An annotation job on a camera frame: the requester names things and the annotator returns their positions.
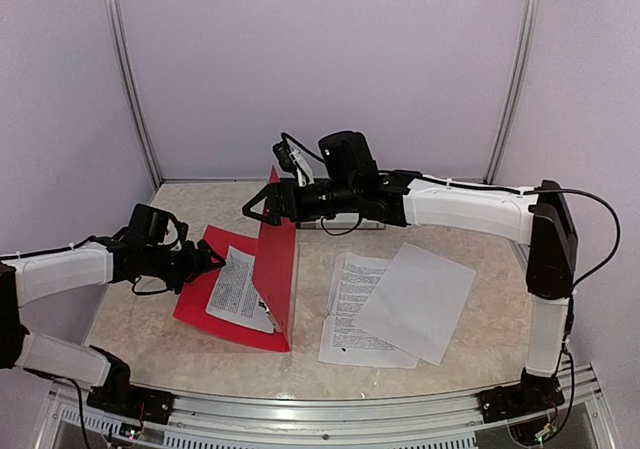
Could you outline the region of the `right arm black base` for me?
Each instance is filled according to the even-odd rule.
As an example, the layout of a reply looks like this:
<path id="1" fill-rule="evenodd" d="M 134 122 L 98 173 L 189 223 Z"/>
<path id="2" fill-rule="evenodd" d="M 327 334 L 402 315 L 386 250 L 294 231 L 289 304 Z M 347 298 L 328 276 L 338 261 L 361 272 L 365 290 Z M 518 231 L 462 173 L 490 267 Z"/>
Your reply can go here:
<path id="1" fill-rule="evenodd" d="M 520 380 L 477 394 L 484 423 L 514 419 L 559 408 L 565 398 L 558 377 L 539 377 L 522 370 Z"/>

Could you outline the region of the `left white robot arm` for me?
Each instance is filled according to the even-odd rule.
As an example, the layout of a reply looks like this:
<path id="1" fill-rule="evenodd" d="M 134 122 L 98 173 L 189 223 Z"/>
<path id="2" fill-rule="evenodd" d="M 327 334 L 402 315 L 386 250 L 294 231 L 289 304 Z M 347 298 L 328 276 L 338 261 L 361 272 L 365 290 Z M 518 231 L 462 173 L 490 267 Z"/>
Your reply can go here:
<path id="1" fill-rule="evenodd" d="M 121 414 L 140 403 L 137 387 L 122 376 L 128 370 L 117 357 L 33 332 L 20 320 L 26 305 L 77 288 L 162 281 L 178 294 L 200 275 L 225 261 L 204 240 L 188 240 L 188 225 L 172 213 L 144 204 L 134 207 L 129 223 L 113 236 L 89 236 L 79 243 L 1 259 L 1 366 L 70 378 L 99 388 L 102 399 Z"/>

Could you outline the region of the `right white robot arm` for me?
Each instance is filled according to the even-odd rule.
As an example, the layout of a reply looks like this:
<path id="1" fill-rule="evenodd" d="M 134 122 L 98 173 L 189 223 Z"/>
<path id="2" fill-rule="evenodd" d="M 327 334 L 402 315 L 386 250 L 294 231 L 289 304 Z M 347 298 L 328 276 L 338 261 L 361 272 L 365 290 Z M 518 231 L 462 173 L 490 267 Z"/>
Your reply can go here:
<path id="1" fill-rule="evenodd" d="M 418 171 L 381 170 L 365 136 L 341 131 L 318 142 L 327 175 L 313 179 L 283 135 L 273 152 L 287 177 L 266 184 L 242 207 L 245 216 L 271 226 L 332 219 L 353 213 L 386 225 L 443 226 L 497 236 L 529 249 L 526 288 L 533 319 L 523 375 L 511 395 L 523 413 L 535 411 L 551 393 L 569 332 L 576 266 L 577 231 L 561 187 L 500 187 L 428 176 Z"/>

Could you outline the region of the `red folder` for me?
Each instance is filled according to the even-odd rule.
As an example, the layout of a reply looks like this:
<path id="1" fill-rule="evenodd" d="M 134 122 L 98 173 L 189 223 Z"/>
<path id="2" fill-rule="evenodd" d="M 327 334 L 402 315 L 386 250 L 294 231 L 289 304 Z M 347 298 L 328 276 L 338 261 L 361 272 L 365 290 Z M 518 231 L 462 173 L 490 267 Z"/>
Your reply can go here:
<path id="1" fill-rule="evenodd" d="M 262 223 L 256 237 L 209 225 L 204 241 L 225 266 L 187 284 L 173 317 L 227 341 L 261 350 L 291 350 L 297 228 Z"/>

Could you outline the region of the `black folder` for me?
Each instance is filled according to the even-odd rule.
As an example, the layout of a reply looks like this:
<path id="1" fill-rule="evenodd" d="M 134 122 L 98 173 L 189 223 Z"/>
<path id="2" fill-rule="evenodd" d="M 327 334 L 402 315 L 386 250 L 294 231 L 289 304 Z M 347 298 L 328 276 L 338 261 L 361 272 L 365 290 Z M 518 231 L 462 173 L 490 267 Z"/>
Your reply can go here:
<path id="1" fill-rule="evenodd" d="M 358 222 L 359 216 L 357 214 L 338 214 L 333 219 L 323 219 L 316 221 L 309 221 L 299 223 L 298 227 L 301 229 L 318 229 L 321 230 L 322 226 L 325 226 L 331 232 L 346 231 L 353 228 Z M 363 219 L 358 225 L 358 229 L 361 230 L 382 230 L 386 225 L 377 221 Z"/>

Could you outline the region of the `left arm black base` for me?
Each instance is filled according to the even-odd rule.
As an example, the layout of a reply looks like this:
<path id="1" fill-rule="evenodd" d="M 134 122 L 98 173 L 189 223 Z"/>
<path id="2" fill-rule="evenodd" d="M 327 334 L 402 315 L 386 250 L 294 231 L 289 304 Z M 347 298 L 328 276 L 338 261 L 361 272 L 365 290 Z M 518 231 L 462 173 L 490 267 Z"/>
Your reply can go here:
<path id="1" fill-rule="evenodd" d="M 105 382 L 92 386 L 87 405 L 142 422 L 167 425 L 176 396 L 171 392 L 133 385 L 129 365 L 106 350 L 90 346 L 110 363 Z"/>

